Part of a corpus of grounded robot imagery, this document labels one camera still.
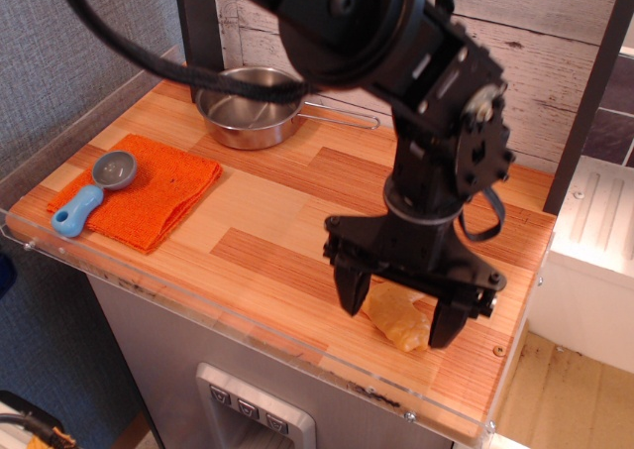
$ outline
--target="black frame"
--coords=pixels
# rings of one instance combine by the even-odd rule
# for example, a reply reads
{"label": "black frame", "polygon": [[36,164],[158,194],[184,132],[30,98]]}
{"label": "black frame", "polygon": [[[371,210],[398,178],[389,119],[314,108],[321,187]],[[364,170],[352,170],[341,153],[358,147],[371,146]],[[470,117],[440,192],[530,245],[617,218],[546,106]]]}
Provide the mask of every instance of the black frame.
{"label": "black frame", "polygon": [[[225,64],[216,0],[176,0],[185,60],[189,65],[220,72]],[[194,100],[195,90],[191,91]]]}
{"label": "black frame", "polygon": [[566,193],[581,158],[587,134],[594,120],[594,114],[596,114],[596,110],[603,98],[603,92],[616,63],[619,51],[623,46],[623,40],[627,34],[633,14],[634,1],[615,0],[603,40],[594,60],[594,66],[581,97],[575,122],[573,122],[573,127],[555,172],[555,180],[544,205],[544,211],[547,213],[559,214],[562,204],[564,204]]}

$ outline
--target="white wooden wall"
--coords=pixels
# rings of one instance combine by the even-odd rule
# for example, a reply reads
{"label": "white wooden wall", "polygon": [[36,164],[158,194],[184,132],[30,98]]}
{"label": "white wooden wall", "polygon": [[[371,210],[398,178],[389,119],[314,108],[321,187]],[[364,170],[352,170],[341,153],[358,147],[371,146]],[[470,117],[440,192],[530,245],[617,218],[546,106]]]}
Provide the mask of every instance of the white wooden wall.
{"label": "white wooden wall", "polygon": [[[248,0],[217,0],[225,66],[270,65],[296,73],[277,21]],[[522,165],[554,172],[581,101],[614,0],[456,0],[455,21],[491,49],[509,83],[509,146]],[[329,92],[321,102],[376,112],[384,103],[360,90]]]}

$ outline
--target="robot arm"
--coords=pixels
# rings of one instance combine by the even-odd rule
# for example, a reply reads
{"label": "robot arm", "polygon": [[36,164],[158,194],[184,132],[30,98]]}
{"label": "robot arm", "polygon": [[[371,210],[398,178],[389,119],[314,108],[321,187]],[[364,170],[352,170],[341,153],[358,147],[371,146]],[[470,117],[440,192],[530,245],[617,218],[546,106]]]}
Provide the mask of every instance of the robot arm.
{"label": "robot arm", "polygon": [[465,202],[514,160],[502,122],[502,69],[450,22],[453,0],[253,0],[279,19],[295,69],[322,88],[361,87],[390,104],[397,151],[385,216],[326,220],[325,256],[342,306],[359,311],[371,275],[438,297],[430,346],[445,347],[469,317],[489,316],[504,276],[458,239]]}

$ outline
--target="blue measuring spoon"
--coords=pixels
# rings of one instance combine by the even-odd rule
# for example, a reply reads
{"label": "blue measuring spoon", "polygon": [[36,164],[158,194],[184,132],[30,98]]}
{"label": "blue measuring spoon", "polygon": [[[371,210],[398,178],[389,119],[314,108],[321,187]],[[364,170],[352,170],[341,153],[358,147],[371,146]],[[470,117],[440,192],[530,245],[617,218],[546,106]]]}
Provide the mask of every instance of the blue measuring spoon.
{"label": "blue measuring spoon", "polygon": [[132,154],[117,150],[101,157],[92,168],[95,184],[81,188],[51,219],[53,229],[62,236],[74,238],[83,230],[88,215],[103,202],[103,190],[128,186],[137,174],[137,161]]}

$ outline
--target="orange towel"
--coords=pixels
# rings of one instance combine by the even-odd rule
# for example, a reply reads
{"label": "orange towel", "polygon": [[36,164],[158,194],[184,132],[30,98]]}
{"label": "orange towel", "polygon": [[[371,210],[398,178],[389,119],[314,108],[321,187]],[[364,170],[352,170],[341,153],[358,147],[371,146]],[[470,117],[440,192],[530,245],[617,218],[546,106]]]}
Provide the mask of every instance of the orange towel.
{"label": "orange towel", "polygon": [[[135,156],[137,176],[121,190],[106,190],[86,227],[145,254],[157,248],[222,174],[216,162],[138,135],[128,135],[112,150]],[[94,184],[92,167],[65,187],[47,210],[56,212],[86,184]]]}

